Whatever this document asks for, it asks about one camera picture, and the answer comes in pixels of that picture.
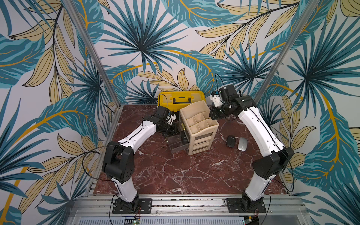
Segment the beige drawer organizer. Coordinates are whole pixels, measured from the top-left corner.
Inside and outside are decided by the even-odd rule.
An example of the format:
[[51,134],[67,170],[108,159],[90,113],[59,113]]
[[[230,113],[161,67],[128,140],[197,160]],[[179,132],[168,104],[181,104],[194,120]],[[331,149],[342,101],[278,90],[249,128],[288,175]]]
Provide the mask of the beige drawer organizer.
[[189,141],[188,155],[195,155],[211,148],[219,123],[209,116],[210,108],[204,100],[180,110],[180,121]]

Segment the black computer mouse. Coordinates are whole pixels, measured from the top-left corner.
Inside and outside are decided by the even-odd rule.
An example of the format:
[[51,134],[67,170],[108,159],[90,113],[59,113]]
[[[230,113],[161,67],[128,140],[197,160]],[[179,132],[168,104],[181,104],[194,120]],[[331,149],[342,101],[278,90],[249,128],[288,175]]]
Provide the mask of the black computer mouse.
[[226,145],[229,148],[233,148],[236,144],[236,137],[233,135],[229,135],[226,139]]
[[186,136],[186,132],[183,130],[180,132],[180,135],[181,135],[181,142],[183,145],[186,145],[188,144],[188,139],[187,139],[187,136]]

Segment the white computer mouse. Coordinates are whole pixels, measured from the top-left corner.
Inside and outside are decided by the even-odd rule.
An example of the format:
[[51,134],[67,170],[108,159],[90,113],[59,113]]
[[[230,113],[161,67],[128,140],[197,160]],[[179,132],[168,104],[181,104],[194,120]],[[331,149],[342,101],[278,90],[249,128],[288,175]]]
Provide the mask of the white computer mouse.
[[239,138],[239,142],[238,142],[238,150],[241,152],[245,152],[247,150],[248,147],[248,140],[246,138]]

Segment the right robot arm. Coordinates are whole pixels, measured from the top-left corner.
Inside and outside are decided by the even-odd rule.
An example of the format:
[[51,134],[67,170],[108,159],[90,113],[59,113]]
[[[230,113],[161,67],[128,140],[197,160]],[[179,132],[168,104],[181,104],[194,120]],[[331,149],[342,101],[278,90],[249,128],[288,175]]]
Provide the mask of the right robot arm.
[[251,96],[241,96],[233,85],[227,85],[213,91],[210,99],[214,104],[209,114],[211,119],[218,120],[230,115],[238,117],[250,131],[262,155],[252,163],[254,174],[242,197],[237,201],[227,199],[228,206],[239,206],[244,212],[265,212],[264,192],[279,172],[286,168],[294,151],[276,138]]

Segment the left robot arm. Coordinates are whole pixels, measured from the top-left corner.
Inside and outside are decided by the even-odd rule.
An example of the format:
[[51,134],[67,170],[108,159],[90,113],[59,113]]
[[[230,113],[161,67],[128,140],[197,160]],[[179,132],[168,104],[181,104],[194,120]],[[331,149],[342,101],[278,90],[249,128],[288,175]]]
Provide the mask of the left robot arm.
[[123,212],[134,212],[139,205],[139,195],[132,181],[136,151],[155,133],[174,132],[176,119],[174,112],[159,106],[153,115],[146,115],[127,137],[107,145],[102,172],[115,184],[118,199],[114,206],[120,207]]

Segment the yellow black toolbox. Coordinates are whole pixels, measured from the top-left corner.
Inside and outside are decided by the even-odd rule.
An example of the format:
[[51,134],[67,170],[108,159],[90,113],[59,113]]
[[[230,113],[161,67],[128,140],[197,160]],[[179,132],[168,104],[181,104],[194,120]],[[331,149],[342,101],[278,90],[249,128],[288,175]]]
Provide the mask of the yellow black toolbox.
[[180,109],[202,100],[205,101],[202,91],[165,91],[159,93],[157,105],[176,113]]

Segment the right aluminium corner post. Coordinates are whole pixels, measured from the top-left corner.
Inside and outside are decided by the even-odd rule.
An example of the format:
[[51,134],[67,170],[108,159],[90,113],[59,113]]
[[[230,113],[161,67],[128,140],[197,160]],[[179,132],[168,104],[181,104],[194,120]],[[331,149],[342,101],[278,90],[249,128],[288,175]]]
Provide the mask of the right aluminium corner post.
[[262,85],[258,89],[256,96],[254,98],[255,103],[258,105],[262,95],[265,93],[268,85],[272,81],[273,77],[275,76],[276,71],[278,70],[279,66],[281,65],[283,59],[286,57],[287,53],[290,51],[291,47],[295,43],[296,39],[302,33],[302,30],[307,24],[308,19],[312,15],[313,11],[316,10],[317,5],[319,4],[319,0],[316,1],[309,1],[309,3],[304,8],[303,13],[299,16],[298,22],[295,23],[293,30],[290,32],[288,39],[284,43],[278,57],[276,58],[271,70],[269,71],[266,78],[263,80]]

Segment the aluminium corner post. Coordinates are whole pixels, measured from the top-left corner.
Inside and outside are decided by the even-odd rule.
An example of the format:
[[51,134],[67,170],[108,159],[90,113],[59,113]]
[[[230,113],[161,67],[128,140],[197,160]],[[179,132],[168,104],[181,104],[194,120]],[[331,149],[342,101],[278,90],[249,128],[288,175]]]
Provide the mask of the aluminium corner post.
[[309,3],[304,8],[303,13],[299,16],[298,22],[295,23],[293,30],[290,32],[288,39],[284,43],[278,57],[276,58],[271,70],[269,71],[266,78],[263,80],[262,85],[258,89],[256,96],[254,98],[255,103],[258,105],[262,95],[265,93],[268,85],[272,81],[273,77],[275,76],[276,71],[278,70],[279,66],[281,65],[283,59],[286,57],[287,53],[290,51],[291,47],[295,43],[296,39],[302,33],[302,30],[307,24],[308,19],[312,15],[313,11],[316,10],[317,5],[319,4],[319,0],[316,1],[309,1]]
[[94,47],[94,44],[89,36],[89,33],[87,29],[85,28],[85,23],[82,21],[81,16],[74,4],[74,1],[71,0],[64,0],[63,1],[64,6],[67,8],[70,18],[72,19],[75,27],[77,28],[80,37],[82,38],[85,47],[87,48],[89,55],[91,59],[93,60],[95,66],[97,67],[97,70],[99,71],[99,74],[101,78],[103,79],[103,82],[105,84],[105,87],[108,89],[109,94],[113,102],[115,103],[116,107],[120,109],[121,103],[117,98],[116,93],[114,92],[110,80],[107,76],[107,73],[103,67],[103,64],[96,52],[96,49]]

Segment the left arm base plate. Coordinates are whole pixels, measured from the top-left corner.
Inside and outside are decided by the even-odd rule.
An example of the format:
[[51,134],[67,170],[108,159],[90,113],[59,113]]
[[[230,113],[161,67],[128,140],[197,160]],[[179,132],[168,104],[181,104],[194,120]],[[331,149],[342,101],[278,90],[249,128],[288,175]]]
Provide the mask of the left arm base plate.
[[112,209],[112,214],[151,214],[152,199],[151,198],[135,198],[133,202],[126,202],[120,198],[116,199]]

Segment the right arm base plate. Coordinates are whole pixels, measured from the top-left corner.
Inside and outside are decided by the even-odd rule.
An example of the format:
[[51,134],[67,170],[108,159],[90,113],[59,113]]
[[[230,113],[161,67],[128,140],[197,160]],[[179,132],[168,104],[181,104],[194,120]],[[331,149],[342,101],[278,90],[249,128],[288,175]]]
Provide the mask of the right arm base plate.
[[263,197],[256,201],[250,201],[245,198],[227,198],[225,204],[229,213],[266,213],[266,207]]

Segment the aluminium front rail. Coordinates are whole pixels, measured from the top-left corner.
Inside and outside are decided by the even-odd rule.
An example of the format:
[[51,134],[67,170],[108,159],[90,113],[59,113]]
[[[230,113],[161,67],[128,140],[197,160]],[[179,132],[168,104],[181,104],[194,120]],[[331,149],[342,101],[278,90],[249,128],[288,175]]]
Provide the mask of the aluminium front rail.
[[240,195],[140,195],[141,209],[113,214],[115,198],[109,195],[77,200],[67,225],[312,225],[305,203],[298,196],[265,196],[265,212],[238,212],[228,198]]

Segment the left aluminium corner post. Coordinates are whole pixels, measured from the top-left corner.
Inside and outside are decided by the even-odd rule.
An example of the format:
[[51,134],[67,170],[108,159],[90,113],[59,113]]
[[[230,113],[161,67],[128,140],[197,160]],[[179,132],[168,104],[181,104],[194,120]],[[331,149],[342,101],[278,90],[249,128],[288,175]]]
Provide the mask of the left aluminium corner post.
[[89,33],[87,29],[85,28],[85,23],[82,21],[81,16],[74,4],[74,1],[71,0],[64,0],[63,1],[64,6],[67,8],[70,18],[72,19],[75,27],[77,28],[80,37],[82,38],[85,47],[87,48],[89,55],[91,59],[93,60],[95,66],[97,67],[97,70],[99,71],[99,74],[101,78],[103,79],[103,82],[105,84],[105,87],[108,89],[109,94],[113,102],[115,103],[116,107],[120,109],[121,103],[117,98],[116,93],[114,92],[110,80],[107,76],[107,73],[103,67],[103,64],[96,52],[96,49],[94,47],[94,44],[89,36]]

